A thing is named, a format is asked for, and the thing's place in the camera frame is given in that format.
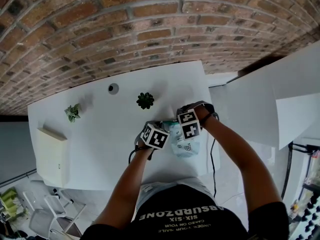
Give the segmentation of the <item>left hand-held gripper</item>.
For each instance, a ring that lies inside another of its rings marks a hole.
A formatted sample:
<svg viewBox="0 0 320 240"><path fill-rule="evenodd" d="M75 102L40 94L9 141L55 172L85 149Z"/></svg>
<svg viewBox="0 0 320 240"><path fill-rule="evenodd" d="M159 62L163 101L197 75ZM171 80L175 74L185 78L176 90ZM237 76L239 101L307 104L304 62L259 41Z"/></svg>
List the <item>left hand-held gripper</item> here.
<svg viewBox="0 0 320 240"><path fill-rule="evenodd" d="M138 146L139 140L151 148L162 150L170 138L170 133L165 129L162 121L147 121L136 137L134 144Z"/></svg>

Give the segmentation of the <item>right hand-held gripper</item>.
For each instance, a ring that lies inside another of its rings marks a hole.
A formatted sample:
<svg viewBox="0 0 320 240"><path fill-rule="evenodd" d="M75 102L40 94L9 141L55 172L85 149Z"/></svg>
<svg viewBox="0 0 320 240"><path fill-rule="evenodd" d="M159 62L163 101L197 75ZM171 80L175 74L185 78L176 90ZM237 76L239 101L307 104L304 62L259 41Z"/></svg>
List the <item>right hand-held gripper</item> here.
<svg viewBox="0 0 320 240"><path fill-rule="evenodd" d="M195 109L201 107L205 108L207 114L199 119ZM203 100L178 108L176 111L176 118L182 129L182 136L184 140L187 141L198 137L201 134L203 124L214 114L214 106Z"/></svg>

